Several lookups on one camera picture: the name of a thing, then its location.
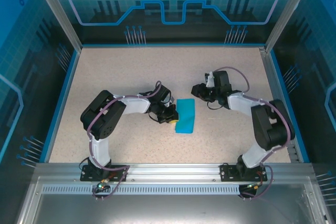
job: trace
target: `blue towel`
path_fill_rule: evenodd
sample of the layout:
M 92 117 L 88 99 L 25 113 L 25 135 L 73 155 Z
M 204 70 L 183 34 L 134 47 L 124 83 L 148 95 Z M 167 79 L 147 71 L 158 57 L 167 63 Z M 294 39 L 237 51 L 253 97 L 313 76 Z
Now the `blue towel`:
M 195 122 L 195 99 L 178 99 L 176 110 L 179 113 L 176 133 L 193 133 Z

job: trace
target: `black mounting bracket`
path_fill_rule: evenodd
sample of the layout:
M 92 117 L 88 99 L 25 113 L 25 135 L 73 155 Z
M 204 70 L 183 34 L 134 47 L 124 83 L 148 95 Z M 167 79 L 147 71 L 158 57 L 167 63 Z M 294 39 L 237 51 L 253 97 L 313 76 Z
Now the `black mounting bracket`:
M 219 173 L 222 182 L 260 182 L 258 172 L 261 172 L 263 181 L 267 181 L 267 174 L 264 167 L 257 166 L 249 169 L 243 176 L 239 172 L 237 165 L 229 165 L 224 163 L 219 166 Z
M 119 168 L 124 165 L 111 165 L 109 168 Z M 104 171 L 104 176 L 100 173 L 97 173 L 97 170 L 92 168 L 90 165 L 83 165 L 82 172 L 80 174 L 80 181 L 89 181 L 89 182 L 99 182 L 105 178 L 110 178 L 110 182 L 119 182 L 125 170 L 117 170 L 114 172 Z

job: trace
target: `blue frame border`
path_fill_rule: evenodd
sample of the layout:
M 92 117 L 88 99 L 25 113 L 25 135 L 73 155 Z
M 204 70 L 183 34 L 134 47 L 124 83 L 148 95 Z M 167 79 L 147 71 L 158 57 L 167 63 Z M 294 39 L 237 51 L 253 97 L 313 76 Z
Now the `blue frame border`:
M 306 148 L 305 148 L 304 143 L 303 143 L 301 132 L 299 130 L 299 125 L 298 125 L 298 122 L 296 121 L 296 118 L 295 118 L 295 115 L 294 115 L 294 110 L 293 110 L 292 104 L 290 103 L 290 99 L 289 99 L 288 92 L 286 90 L 285 82 L 283 81 L 283 77 L 281 75 L 280 67 L 278 65 L 278 61 L 277 61 L 277 58 L 275 56 L 275 53 L 274 53 L 273 49 L 270 52 L 270 55 L 271 55 L 271 58 L 272 58 L 272 61 L 273 61 L 274 67 L 275 67 L 276 74 L 277 74 L 279 82 L 280 82 L 282 93 L 284 94 L 283 97 L 285 98 L 285 103 L 286 103 L 287 108 L 288 108 L 289 117 L 291 118 L 292 123 L 293 123 L 293 127 L 294 127 L 294 130 L 295 130 L 296 138 L 298 140 L 298 144 L 299 144 L 299 148 L 300 148 L 300 152 L 301 152 L 301 155 L 302 155 L 303 162 L 309 163 L 309 157 L 308 157 Z
M 275 7 L 277 6 L 279 0 L 274 0 L 274 3 L 272 4 L 272 7 L 267 15 L 267 18 L 264 22 L 233 22 L 230 21 L 228 19 L 228 17 L 226 17 L 226 15 L 216 6 L 216 5 L 207 5 L 206 4 L 206 0 L 186 0 L 183 2 L 183 6 L 182 6 L 182 20 L 181 21 L 177 21 L 177 22 L 168 22 L 165 20 L 165 11 L 164 11 L 164 4 L 161 0 L 142 0 L 140 1 L 140 5 L 139 6 L 131 6 L 120 18 L 117 22 L 114 23 L 84 23 L 80 16 L 79 13 L 76 10 L 76 7 L 73 3 L 72 0 L 68 0 L 74 15 L 78 21 L 78 23 L 82 26 L 118 26 L 121 24 L 121 22 L 123 22 L 123 20 L 135 9 L 145 9 L 145 4 L 159 4 L 160 5 L 160 9 L 161 9 L 161 21 L 163 24 L 165 25 L 182 25 L 185 23 L 186 21 L 186 6 L 187 4 L 190 3 L 201 3 L 202 4 L 202 8 L 203 9 L 213 9 L 214 11 L 216 11 L 218 13 L 218 15 L 225 20 L 229 25 L 265 25 L 269 22 L 269 20 L 271 19 L 271 16 L 273 14 L 273 11 L 275 9 Z
M 181 44 L 135 44 L 135 45 L 125 45 L 125 44 L 83 44 L 83 48 L 107 48 L 107 47 L 264 47 L 263 43 L 245 43 L 245 44 L 228 44 L 228 43 L 181 43 Z
M 20 115 L 21 115 L 21 113 L 22 113 L 24 104 L 23 104 L 23 98 L 22 98 L 22 93 L 21 93 L 20 88 L 18 88 L 18 87 L 16 86 L 16 84 L 10 82 L 10 81 L 9 81 L 6 77 L 4 77 L 2 74 L 0 74 L 0 80 L 4 81 L 4 82 L 5 82 L 11 89 L 13 89 L 13 90 L 16 92 L 17 97 L 18 97 L 18 99 L 19 99 L 19 103 L 20 103 L 20 107 L 19 107 L 19 109 L 18 109 L 17 112 L 16 112 L 16 115 L 15 115 L 15 117 L 14 117 L 13 123 L 12 123 L 12 125 L 11 125 L 11 127 L 10 127 L 10 129 L 9 129 L 9 132 L 8 132 L 7 136 L 6 136 L 4 145 L 2 146 L 1 151 L 0 151 L 0 163 L 1 163 L 1 161 L 2 161 L 2 159 L 3 159 L 3 157 L 4 157 L 4 155 L 5 155 L 5 152 L 6 152 L 6 150 L 7 150 L 8 144 L 9 144 L 9 142 L 10 142 L 10 140 L 11 140 L 11 138 L 12 138 L 12 135 L 13 135 L 13 133 L 14 133 L 14 129 L 15 129 L 15 127 L 16 127 L 16 124 L 17 124 L 17 122 L 19 121 L 19 118 L 20 118 Z
M 75 71 L 77 68 L 78 60 L 79 60 L 80 54 L 75 50 L 71 57 L 71 62 L 68 68 L 68 72 L 65 76 L 65 80 L 61 89 L 61 93 L 58 98 L 58 102 L 55 108 L 54 116 L 52 117 L 52 121 L 49 127 L 49 131 L 47 134 L 46 141 L 44 143 L 44 147 L 41 153 L 41 157 L 39 162 L 45 163 L 49 160 L 50 152 L 52 150 L 52 147 L 54 146 L 56 134 L 59 128 L 59 124 L 63 115 L 64 107 L 66 104 L 66 101 L 68 99 L 71 83 L 73 80 L 73 77 L 75 75 Z
M 330 95 L 331 95 L 331 92 L 335 89 L 336 89 L 336 82 L 334 82 L 332 85 L 330 85 L 327 89 L 327 93 L 325 95 L 324 107 L 326 108 L 326 111 L 328 113 L 328 116 L 330 118 L 332 126 L 334 127 L 334 129 L 336 131 L 336 120 L 335 120 L 334 115 L 331 112 L 330 107 L 329 107 Z
M 147 44 L 147 45 L 142 45 L 142 46 L 139 46 L 139 45 L 125 45 L 125 44 L 106 44 L 106 45 L 84 44 L 83 45 L 84 48 L 94 48 L 94 47 L 100 47 L 100 48 L 101 47 L 105 47 L 105 48 L 106 47 L 127 47 L 127 48 L 131 48 L 131 47 L 168 47 L 168 46 L 174 46 L 174 47 L 176 47 L 176 46 L 229 46 L 229 47 L 230 46 L 235 46 L 235 47 L 237 47 L 237 46 L 239 46 L 239 47 L 251 47 L 251 46 L 253 46 L 253 47 L 264 47 L 265 44 L 243 44 L 243 45 L 242 44 L 229 44 L 228 45 L 228 44 L 224 44 L 224 43 L 217 43 L 217 44 L 216 43 L 198 43 L 198 44 L 190 43 L 190 44 Z M 41 163 L 44 163 L 44 162 L 47 161 L 47 158 L 50 154 L 50 151 L 51 151 L 51 149 L 54 145 L 54 141 L 55 141 L 55 138 L 56 138 L 56 133 L 57 133 L 58 128 L 59 128 L 60 120 L 61 120 L 61 117 L 62 117 L 62 114 L 63 114 L 63 111 L 64 111 L 64 107 L 65 107 L 65 104 L 66 104 L 66 101 L 67 101 L 67 98 L 68 98 L 68 95 L 69 95 L 71 83 L 72 83 L 72 80 L 73 80 L 73 77 L 75 75 L 75 71 L 76 71 L 76 68 L 77 68 L 79 55 L 80 54 L 77 53 L 76 51 L 73 53 L 73 57 L 72 57 L 71 62 L 70 62 L 70 66 L 69 66 L 69 69 L 68 69 L 68 72 L 67 72 L 62 90 L 61 90 L 61 94 L 60 94 L 58 102 L 57 102 L 54 117 L 52 118 L 52 122 L 51 122 L 49 131 L 48 131 L 48 135 L 47 135 L 47 138 L 46 138 L 46 142 L 45 142 L 44 148 L 42 150 L 42 154 L 41 154 L 41 157 L 40 157 L 40 162 Z M 270 55 L 271 55 L 271 59 L 272 59 L 272 61 L 274 63 L 274 66 L 275 66 L 276 75 L 279 79 L 282 93 L 284 94 L 283 96 L 285 98 L 285 103 L 287 104 L 289 116 L 292 120 L 294 129 L 295 129 L 295 132 L 296 132 L 297 141 L 298 141 L 298 144 L 299 144 L 299 148 L 300 148 L 300 152 L 301 152 L 301 155 L 302 155 L 303 162 L 309 163 L 308 154 L 307 154 L 306 148 L 304 146 L 303 139 L 302 139 L 302 136 L 301 136 L 301 133 L 300 133 L 300 130 L 299 130 L 299 126 L 298 126 L 298 123 L 296 121 L 292 105 L 290 103 L 289 95 L 288 95 L 288 92 L 286 90 L 285 83 L 283 81 L 281 71 L 280 71 L 280 68 L 279 68 L 279 65 L 278 65 L 278 61 L 276 59 L 276 56 L 275 56 L 273 50 L 270 52 Z

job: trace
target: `glass panel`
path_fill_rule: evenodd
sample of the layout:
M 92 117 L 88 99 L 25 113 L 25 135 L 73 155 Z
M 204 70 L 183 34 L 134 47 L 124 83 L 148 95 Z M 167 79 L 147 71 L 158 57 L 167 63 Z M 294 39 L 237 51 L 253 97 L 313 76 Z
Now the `glass panel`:
M 274 52 L 310 161 L 334 163 L 335 0 L 301 0 Z
M 0 0 L 0 10 L 0 216 L 14 223 L 73 47 L 45 0 Z
M 287 0 L 60 0 L 84 44 L 264 43 Z
M 96 222 L 315 223 L 303 185 L 273 185 L 252 202 L 237 195 L 114 195 L 95 204 L 90 195 L 42 195 L 34 224 Z

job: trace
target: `metal extrusion bar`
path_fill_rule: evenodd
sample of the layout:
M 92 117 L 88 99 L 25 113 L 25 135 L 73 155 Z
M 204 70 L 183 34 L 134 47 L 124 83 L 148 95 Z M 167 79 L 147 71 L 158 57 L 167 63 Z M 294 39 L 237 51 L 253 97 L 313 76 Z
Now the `metal extrusion bar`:
M 72 27 L 70 20 L 68 19 L 65 11 L 62 8 L 61 3 L 59 0 L 46 0 L 51 11 L 56 16 L 58 22 L 60 23 L 62 29 L 64 30 L 65 34 L 68 36 L 72 46 L 77 52 L 81 52 L 82 44 Z
M 279 79 L 277 78 L 276 71 L 275 71 L 275 66 L 274 66 L 274 63 L 271 59 L 271 56 L 270 56 L 269 53 L 266 53 L 264 48 L 260 49 L 260 54 L 261 54 L 261 58 L 263 60 L 262 62 L 264 63 L 266 75 L 267 75 L 267 78 L 268 78 L 268 83 L 269 83 L 269 86 L 271 88 L 273 98 L 275 98 L 275 99 L 278 98 L 281 101 L 284 101 L 284 105 L 286 107 L 286 110 L 288 111 L 288 106 L 286 104 L 286 100 L 285 100 L 285 97 L 283 95 Z M 295 149 L 297 150 L 296 155 L 297 155 L 298 160 L 303 163 L 304 160 L 303 160 L 303 157 L 301 155 L 300 146 L 299 146 L 299 142 L 298 142 L 297 137 L 295 137 L 292 140 L 292 142 L 294 143 Z
M 127 181 L 122 183 L 117 194 L 169 195 L 170 192 L 172 195 L 185 196 L 237 194 L 237 183 L 220 181 L 219 165 L 221 164 L 130 164 Z M 305 202 L 311 208 L 310 218 L 314 219 L 315 223 L 324 223 L 323 206 L 319 201 L 321 192 L 312 165 L 303 163 L 270 165 L 274 170 L 274 184 L 304 185 Z M 92 186 L 96 183 L 81 182 L 79 176 L 80 170 L 75 163 L 37 164 L 18 223 L 33 223 L 41 194 L 90 195 Z
M 221 164 L 130 164 L 127 181 L 123 184 L 249 184 L 249 182 L 221 182 L 219 165 Z M 270 165 L 274 170 L 275 184 L 304 184 L 307 178 L 316 181 L 311 164 Z M 79 177 L 80 170 L 76 163 L 40 163 L 36 165 L 32 183 L 39 181 L 43 184 L 82 184 Z
M 269 35 L 266 41 L 266 52 L 270 52 L 275 43 L 277 42 L 280 34 L 284 30 L 287 22 L 289 21 L 290 17 L 292 16 L 293 12 L 297 8 L 300 0 L 288 0 L 286 6 L 284 7 L 277 23 L 275 24 L 271 34 Z

